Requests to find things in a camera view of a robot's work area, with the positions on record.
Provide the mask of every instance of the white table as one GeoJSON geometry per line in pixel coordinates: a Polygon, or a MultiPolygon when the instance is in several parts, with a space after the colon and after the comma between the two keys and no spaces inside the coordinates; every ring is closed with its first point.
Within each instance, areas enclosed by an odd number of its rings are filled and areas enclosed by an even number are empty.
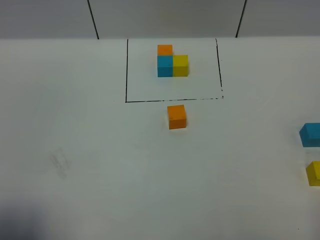
{"type": "Polygon", "coordinates": [[[299,130],[320,122],[320,38],[217,42],[223,99],[125,103],[126,39],[0,41],[3,206],[75,240],[319,239],[299,130]]]}

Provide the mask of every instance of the white surface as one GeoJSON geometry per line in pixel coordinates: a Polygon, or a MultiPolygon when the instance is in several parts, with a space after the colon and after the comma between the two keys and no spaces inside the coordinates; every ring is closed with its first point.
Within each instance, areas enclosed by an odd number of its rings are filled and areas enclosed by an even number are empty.
{"type": "Polygon", "coordinates": [[[319,8],[318,0],[248,0],[238,36],[319,36],[319,8]]]}
{"type": "Polygon", "coordinates": [[[74,240],[319,239],[299,130],[320,119],[320,38],[218,47],[224,99],[125,103],[126,40],[1,41],[1,198],[48,198],[74,240]]]}
{"type": "Polygon", "coordinates": [[[215,38],[130,39],[127,101],[222,98],[215,38]],[[188,77],[158,77],[158,44],[173,45],[174,55],[188,55],[188,77]]]}
{"type": "Polygon", "coordinates": [[[90,0],[100,38],[235,37],[245,0],[90,0]]]}
{"type": "Polygon", "coordinates": [[[87,0],[3,0],[0,39],[96,39],[87,0]]]}

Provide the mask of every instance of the black line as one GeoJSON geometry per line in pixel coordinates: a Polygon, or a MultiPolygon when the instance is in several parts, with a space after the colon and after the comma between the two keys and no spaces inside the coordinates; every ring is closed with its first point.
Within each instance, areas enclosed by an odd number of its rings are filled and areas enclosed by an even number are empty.
{"type": "Polygon", "coordinates": [[[94,30],[95,30],[95,34],[96,34],[96,38],[99,39],[99,35],[98,35],[98,31],[97,31],[97,27],[96,27],[96,23],[95,23],[95,19],[94,19],[94,15],[92,14],[92,10],[91,10],[91,5],[89,0],[87,0],[88,2],[88,6],[89,6],[89,10],[90,10],[90,14],[91,14],[91,18],[92,18],[92,22],[93,22],[93,26],[94,26],[94,30]]]}
{"type": "Polygon", "coordinates": [[[222,79],[221,79],[221,70],[220,70],[220,61],[219,61],[219,50],[218,50],[218,41],[217,39],[215,39],[215,42],[216,42],[216,56],[218,58],[218,67],[219,67],[219,75],[220,75],[220,85],[221,85],[221,91],[222,90],[222,79]]]}
{"type": "Polygon", "coordinates": [[[239,26],[238,26],[238,29],[237,29],[236,35],[235,35],[236,38],[238,37],[238,34],[239,34],[239,30],[240,30],[240,26],[241,26],[241,23],[242,23],[242,18],[243,18],[244,13],[245,13],[246,6],[247,6],[247,0],[244,0],[244,5],[243,5],[240,21],[239,21],[239,26]]]}
{"type": "Polygon", "coordinates": [[[173,102],[173,101],[194,101],[194,100],[213,100],[219,98],[188,98],[188,99],[173,99],[173,100],[149,100],[149,101],[126,101],[126,103],[154,103],[154,102],[173,102]]]}
{"type": "Polygon", "coordinates": [[[128,87],[128,50],[129,39],[126,40],[126,77],[125,77],[125,102],[127,103],[127,87],[128,87]]]}

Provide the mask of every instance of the white wall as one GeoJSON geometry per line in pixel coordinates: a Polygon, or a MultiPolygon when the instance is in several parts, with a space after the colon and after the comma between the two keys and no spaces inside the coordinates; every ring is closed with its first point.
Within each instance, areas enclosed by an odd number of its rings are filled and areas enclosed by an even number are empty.
{"type": "Polygon", "coordinates": [[[319,0],[248,0],[238,36],[319,36],[319,9],[319,0]]]}
{"type": "Polygon", "coordinates": [[[101,38],[235,37],[244,0],[90,0],[101,38]]]}
{"type": "Polygon", "coordinates": [[[3,0],[0,38],[96,38],[86,0],[3,0]]]}

